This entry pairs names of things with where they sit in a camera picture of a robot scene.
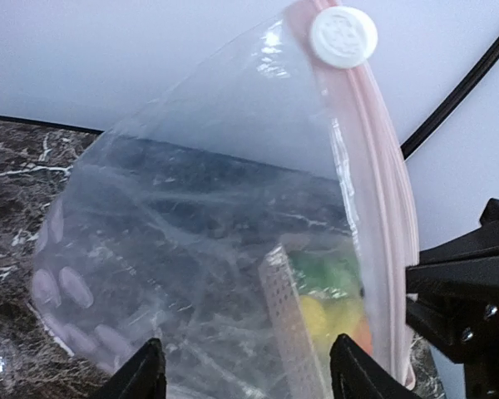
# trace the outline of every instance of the plastic bag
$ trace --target plastic bag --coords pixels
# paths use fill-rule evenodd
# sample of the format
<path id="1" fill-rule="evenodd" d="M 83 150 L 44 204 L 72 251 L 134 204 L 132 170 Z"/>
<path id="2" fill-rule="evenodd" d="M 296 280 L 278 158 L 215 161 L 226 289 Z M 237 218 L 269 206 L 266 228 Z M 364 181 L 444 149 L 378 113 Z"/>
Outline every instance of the plastic bag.
<path id="1" fill-rule="evenodd" d="M 346 332 L 404 382 L 412 195 L 368 66 L 309 46 L 333 5 L 237 38 L 74 165 L 32 281 L 74 352 L 112 373 L 157 336 L 170 397 L 327 397 Z"/>

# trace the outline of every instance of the black clamp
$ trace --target black clamp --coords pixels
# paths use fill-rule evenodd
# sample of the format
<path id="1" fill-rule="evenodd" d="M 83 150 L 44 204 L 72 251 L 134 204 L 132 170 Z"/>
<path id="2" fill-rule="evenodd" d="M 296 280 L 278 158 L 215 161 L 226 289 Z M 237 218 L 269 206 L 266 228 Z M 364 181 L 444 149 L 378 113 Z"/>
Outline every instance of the black clamp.
<path id="1" fill-rule="evenodd" d="M 334 399 L 421 399 L 387 374 L 346 334 L 331 348 Z"/>
<path id="2" fill-rule="evenodd" d="M 481 228 L 420 253 L 407 269 L 407 324 L 463 363 L 468 398 L 499 398 L 499 200 Z"/>
<path id="3" fill-rule="evenodd" d="M 165 355 L 152 338 L 90 399 L 166 399 Z"/>

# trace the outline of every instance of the yellow candy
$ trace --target yellow candy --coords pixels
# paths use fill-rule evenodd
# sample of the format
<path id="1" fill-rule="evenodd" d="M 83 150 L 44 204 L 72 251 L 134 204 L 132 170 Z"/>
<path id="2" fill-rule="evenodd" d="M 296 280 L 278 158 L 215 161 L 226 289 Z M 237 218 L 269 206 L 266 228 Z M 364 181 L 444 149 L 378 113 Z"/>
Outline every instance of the yellow candy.
<path id="1" fill-rule="evenodd" d="M 315 342 L 321 341 L 329 332 L 324 306 L 318 299 L 309 295 L 301 295 L 299 302 L 310 337 Z"/>
<path id="2" fill-rule="evenodd" d="M 345 298 L 332 301 L 325 310 L 329 325 L 329 348 L 340 334 L 348 334 L 355 339 L 358 324 L 364 317 L 362 299 Z"/>

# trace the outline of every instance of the dark marble surface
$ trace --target dark marble surface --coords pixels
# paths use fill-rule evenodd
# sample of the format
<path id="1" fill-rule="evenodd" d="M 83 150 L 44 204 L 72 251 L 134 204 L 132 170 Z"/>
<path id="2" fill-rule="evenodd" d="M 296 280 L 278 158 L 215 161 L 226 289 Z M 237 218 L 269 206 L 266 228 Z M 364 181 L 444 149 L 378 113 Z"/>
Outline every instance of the dark marble surface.
<path id="1" fill-rule="evenodd" d="M 44 330 L 31 305 L 31 255 L 37 231 L 72 162 L 96 137 L 0 121 L 0 397 L 87 397 L 106 379 L 70 357 Z M 428 345 L 413 347 L 421 397 L 441 399 Z"/>

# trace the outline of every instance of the screw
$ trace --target screw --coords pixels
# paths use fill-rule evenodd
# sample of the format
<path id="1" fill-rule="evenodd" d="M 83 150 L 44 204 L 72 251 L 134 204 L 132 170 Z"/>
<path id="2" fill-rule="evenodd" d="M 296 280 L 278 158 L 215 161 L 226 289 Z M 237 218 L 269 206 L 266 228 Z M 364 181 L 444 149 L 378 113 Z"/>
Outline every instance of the screw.
<path id="1" fill-rule="evenodd" d="M 468 327 L 462 332 L 462 343 L 470 342 L 473 338 L 473 331 Z"/>
<path id="2" fill-rule="evenodd" d="M 489 320 L 490 318 L 493 318 L 497 314 L 497 306 L 496 305 L 487 305 L 486 309 L 484 311 L 484 319 Z"/>

